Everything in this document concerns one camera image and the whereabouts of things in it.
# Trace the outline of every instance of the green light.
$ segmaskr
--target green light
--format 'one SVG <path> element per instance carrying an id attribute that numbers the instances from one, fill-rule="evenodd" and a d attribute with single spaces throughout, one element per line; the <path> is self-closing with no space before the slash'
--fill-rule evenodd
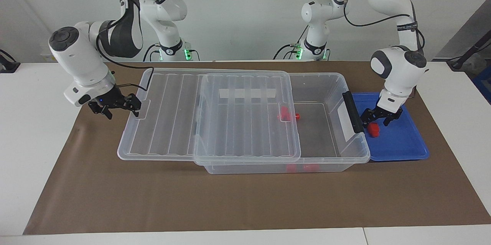
<path id="1" fill-rule="evenodd" d="M 302 48 L 299 48 L 299 49 L 297 50 L 297 55 L 295 56 L 295 58 L 296 58 L 297 60 L 302 59 L 302 53 L 303 53 L 303 49 L 302 49 Z"/>
<path id="2" fill-rule="evenodd" d="M 191 60 L 192 56 L 189 49 L 184 49 L 184 55 L 186 55 L 186 60 Z"/>

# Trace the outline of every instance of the transparent storage box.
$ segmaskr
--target transparent storage box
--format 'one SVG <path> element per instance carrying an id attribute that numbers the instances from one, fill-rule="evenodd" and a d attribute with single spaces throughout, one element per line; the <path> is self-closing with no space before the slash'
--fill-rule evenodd
<path id="1" fill-rule="evenodd" d="M 195 161 L 211 174 L 343 171 L 370 159 L 347 91 L 337 73 L 156 69 L 118 156 Z"/>

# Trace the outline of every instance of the black handle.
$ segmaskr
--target black handle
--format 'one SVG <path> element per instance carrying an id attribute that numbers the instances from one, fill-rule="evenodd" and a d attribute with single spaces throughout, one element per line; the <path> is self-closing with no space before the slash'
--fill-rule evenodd
<path id="1" fill-rule="evenodd" d="M 355 133 L 365 132 L 363 129 L 363 123 L 361 123 L 361 118 L 358 115 L 358 110 L 354 104 L 353 94 L 350 91 L 347 91 L 346 93 L 343 93 L 343 98 L 346 104 L 346 109 L 348 110 L 351 126 L 353 126 L 353 131 Z"/>

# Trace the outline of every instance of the white wall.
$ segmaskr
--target white wall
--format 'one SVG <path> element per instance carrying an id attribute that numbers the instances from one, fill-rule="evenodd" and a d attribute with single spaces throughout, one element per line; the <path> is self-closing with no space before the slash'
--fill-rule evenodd
<path id="1" fill-rule="evenodd" d="M 186 20 L 177 22 L 181 36 L 206 60 L 270 59 L 276 50 L 296 42 L 305 24 L 302 4 L 310 0 L 184 0 Z M 468 20 L 484 0 L 412 0 L 420 29 L 426 36 L 425 53 L 433 58 Z M 79 21 L 102 21 L 119 17 L 118 0 L 27 0 L 42 21 L 54 31 Z M 383 18 L 367 0 L 351 0 L 349 17 L 366 23 Z M 145 45 L 156 42 L 144 25 Z M 329 23 L 332 60 L 367 60 L 380 48 L 397 44 L 395 23 L 355 28 L 343 19 Z"/>

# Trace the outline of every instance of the white label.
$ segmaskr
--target white label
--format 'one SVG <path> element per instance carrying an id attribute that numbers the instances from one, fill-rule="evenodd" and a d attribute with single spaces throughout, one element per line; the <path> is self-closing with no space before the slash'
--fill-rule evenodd
<path id="1" fill-rule="evenodd" d="M 220 98 L 229 98 L 230 89 L 219 89 Z M 245 98 L 246 90 L 245 89 L 235 89 L 235 98 Z M 261 98 L 261 89 L 251 89 L 250 90 L 251 98 Z M 266 89 L 266 97 L 275 98 L 276 97 L 276 89 Z"/>
<path id="2" fill-rule="evenodd" d="M 346 103 L 343 102 L 338 107 L 338 116 L 341 121 L 341 129 L 343 130 L 344 140 L 346 142 L 354 136 L 353 126 L 351 125 L 351 119 L 349 119 L 348 109 L 346 108 Z"/>

